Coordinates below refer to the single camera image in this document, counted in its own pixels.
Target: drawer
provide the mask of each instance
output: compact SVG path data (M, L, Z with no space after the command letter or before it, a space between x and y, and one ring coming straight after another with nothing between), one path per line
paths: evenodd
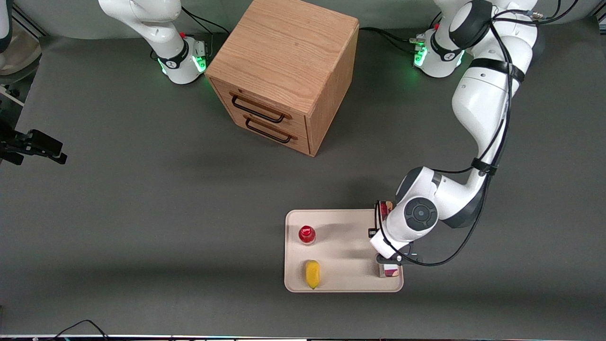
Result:
M252 115L235 115L234 122L242 128L262 135L272 141L279 142L299 152L309 154L309 145L307 137L284 132L275 126L259 120Z
M211 79L211 82L234 121L237 116L248 115L255 121L267 123L283 132L307 136L305 116L263 103L254 94L231 84L217 79Z

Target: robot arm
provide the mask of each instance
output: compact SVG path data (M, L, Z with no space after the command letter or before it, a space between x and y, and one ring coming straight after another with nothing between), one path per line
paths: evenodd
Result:
M451 7L455 2L436 0L438 5L445 6L445 16L453 12ZM530 2L532 8L536 0ZM513 3L509 6L519 8ZM424 33L425 36L442 37L439 41L444 45L437 49L430 45L424 52L422 65L415 63L429 75L445 76L456 67L456 51L452 52L454 57L445 61L442 56L448 52L440 50L442 48L451 51L454 47L467 49L474 57L457 86L452 105L458 120L475 139L478 155L472 164L475 169L471 170L465 184L427 167L415 168L405 176L396 192L396 207L384 222L380 222L382 229L371 239L371 244L385 258L391 258L396 250L429 233L438 220L451 228L464 228L471 226L478 218L489 176L495 170L504 142L509 95L506 58L490 29L477 23L486 23L486 15L490 20L493 15L503 11L503 8L486 0L472 0L460 7L451 19L447 19L448 25L443 21L437 32L429 30ZM512 13L505 16L517 18ZM483 32L478 32L477 27L481 27ZM514 65L513 96L530 65L536 27L498 22L495 28L510 52ZM448 44L444 44L446 34Z
M181 13L181 0L99 0L99 5L145 38L174 83L190 83L206 69L204 42L182 37L172 23Z
M13 37L12 11L13 0L0 1L0 69L6 65L6 57L2 53Z

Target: red bottle cap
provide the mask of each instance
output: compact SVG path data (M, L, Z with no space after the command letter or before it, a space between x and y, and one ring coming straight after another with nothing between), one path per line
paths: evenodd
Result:
M299 239L305 244L313 242L316 239L316 231L311 226L303 226L299 230Z

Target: cabinet top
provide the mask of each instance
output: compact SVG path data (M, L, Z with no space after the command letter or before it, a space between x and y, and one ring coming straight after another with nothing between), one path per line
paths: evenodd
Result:
M254 0L206 73L309 113L358 28L304 1Z

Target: black strap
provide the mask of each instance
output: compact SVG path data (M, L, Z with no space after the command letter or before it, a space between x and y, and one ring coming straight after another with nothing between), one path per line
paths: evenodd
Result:
M463 52L462 49L449 50L441 47L436 40L436 32L431 35L429 42L431 44L431 48L440 56L442 61L451 61L461 54L461 52Z
M158 59L169 69L178 69L181 65L181 62L187 58L187 55L189 55L189 44L187 44L187 41L183 39L183 49L181 50L181 52L179 52L178 55L172 58L158 57Z
M482 162L478 158L473 158L471 162L471 166L480 171L480 176L484 176L484 174L494 175L496 174L496 170L499 166L494 166L492 164Z
M485 67L486 69L490 69L490 70L494 70L494 71L498 71L504 74L507 74L508 72L508 67L507 67L508 63L504 62L504 61L498 61L495 59L488 59L488 58L478 58L478 59L474 59L471 61L471 64L469 64L469 67ZM511 65L511 76L513 77L513 79L515 79L518 82L523 82L524 81L524 72L522 72L522 70L520 70L518 67L516 67L515 65Z

